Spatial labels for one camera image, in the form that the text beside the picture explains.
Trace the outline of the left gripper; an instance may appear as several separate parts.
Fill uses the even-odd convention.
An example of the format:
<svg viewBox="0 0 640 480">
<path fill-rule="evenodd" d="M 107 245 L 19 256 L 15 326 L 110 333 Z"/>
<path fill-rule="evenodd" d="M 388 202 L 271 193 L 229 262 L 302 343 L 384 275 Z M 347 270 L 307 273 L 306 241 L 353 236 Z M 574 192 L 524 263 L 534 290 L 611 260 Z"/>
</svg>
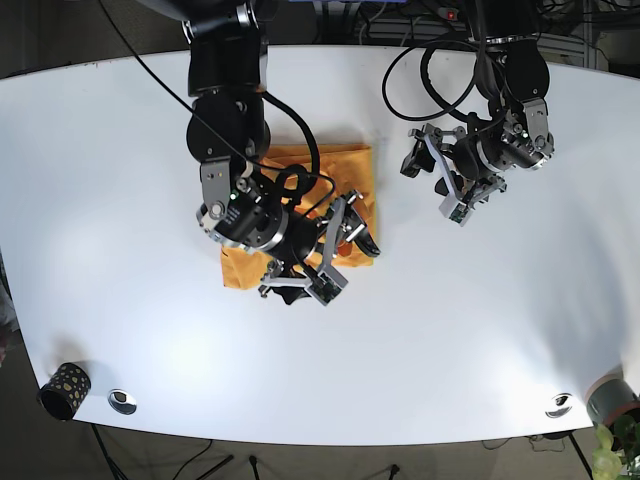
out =
<svg viewBox="0 0 640 480">
<path fill-rule="evenodd" d="M 487 203 L 495 192 L 504 193 L 506 181 L 501 171 L 493 171 L 480 159 L 480 148 L 467 139 L 463 127 L 442 130 L 426 123 L 411 129 L 408 136 L 415 141 L 404 158 L 400 173 L 415 178 L 421 171 L 440 172 L 434 191 L 444 200 L 439 206 L 442 215 L 459 226 L 469 220 L 477 204 Z"/>
</svg>

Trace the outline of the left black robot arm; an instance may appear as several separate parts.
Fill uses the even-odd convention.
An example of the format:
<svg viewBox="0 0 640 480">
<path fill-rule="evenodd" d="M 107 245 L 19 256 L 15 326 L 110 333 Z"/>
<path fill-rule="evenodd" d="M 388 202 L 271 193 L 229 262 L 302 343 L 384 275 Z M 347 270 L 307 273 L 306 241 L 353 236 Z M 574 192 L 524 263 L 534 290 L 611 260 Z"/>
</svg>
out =
<svg viewBox="0 0 640 480">
<path fill-rule="evenodd" d="M 447 33 L 420 46 L 421 82 L 440 109 L 419 117 L 421 127 L 409 131 L 414 145 L 400 169 L 409 178 L 438 170 L 434 190 L 444 198 L 439 209 L 458 225 L 466 223 L 476 205 L 506 191 L 504 172 L 537 170 L 554 154 L 545 101 L 550 74 L 537 46 L 534 2 L 466 1 L 463 17 L 465 33 Z M 433 55 L 453 45 L 475 54 L 464 92 L 476 89 L 487 100 L 487 119 L 459 111 L 461 102 L 446 101 L 431 81 Z"/>
</svg>

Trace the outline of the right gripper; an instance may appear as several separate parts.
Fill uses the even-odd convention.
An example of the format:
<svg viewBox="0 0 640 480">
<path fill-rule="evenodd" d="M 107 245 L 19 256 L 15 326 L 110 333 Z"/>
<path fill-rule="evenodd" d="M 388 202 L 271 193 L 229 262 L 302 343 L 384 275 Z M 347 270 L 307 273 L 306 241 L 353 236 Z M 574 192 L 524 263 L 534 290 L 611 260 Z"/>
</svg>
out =
<svg viewBox="0 0 640 480">
<path fill-rule="evenodd" d="M 355 243 L 369 258 L 381 251 L 366 222 L 355 210 L 362 199 L 357 190 L 334 199 L 327 212 L 315 219 L 295 214 L 284 238 L 267 251 L 271 257 L 258 291 L 265 298 L 278 294 L 287 305 L 313 298 L 326 306 L 347 286 L 348 280 L 333 266 L 338 247 Z"/>
</svg>

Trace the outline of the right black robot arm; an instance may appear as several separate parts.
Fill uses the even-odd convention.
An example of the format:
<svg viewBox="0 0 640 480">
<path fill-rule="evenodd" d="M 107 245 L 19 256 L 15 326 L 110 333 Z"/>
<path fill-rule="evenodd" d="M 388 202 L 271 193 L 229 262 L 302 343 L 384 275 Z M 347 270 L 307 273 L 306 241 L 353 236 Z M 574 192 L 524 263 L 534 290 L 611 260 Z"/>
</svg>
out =
<svg viewBox="0 0 640 480">
<path fill-rule="evenodd" d="M 332 262 L 342 242 L 370 258 L 380 250 L 353 204 L 360 194 L 336 193 L 320 170 L 309 126 L 268 93 L 268 42 L 251 1 L 149 1 L 147 7 L 181 22 L 189 43 L 191 114 L 186 142 L 199 163 L 201 230 L 223 247 L 266 254 L 259 284 L 286 304 L 313 298 L 328 305 L 347 286 Z M 307 167 L 263 164 L 271 136 L 264 106 L 287 114 L 310 152 Z"/>
</svg>

